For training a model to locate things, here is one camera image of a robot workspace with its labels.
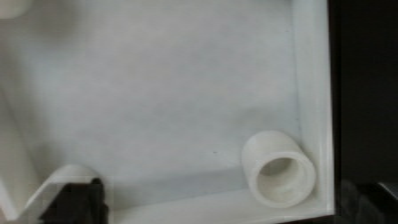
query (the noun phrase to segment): white container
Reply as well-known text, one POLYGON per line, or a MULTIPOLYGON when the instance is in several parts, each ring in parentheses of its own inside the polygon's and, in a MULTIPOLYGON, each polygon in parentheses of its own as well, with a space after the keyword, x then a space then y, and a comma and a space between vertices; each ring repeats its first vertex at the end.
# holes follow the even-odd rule
POLYGON ((335 213, 326 0, 38 1, 0 23, 0 58, 10 219, 68 164, 102 175, 114 224, 335 213), (289 208, 258 202, 244 175, 244 145, 267 130, 317 172, 289 208))

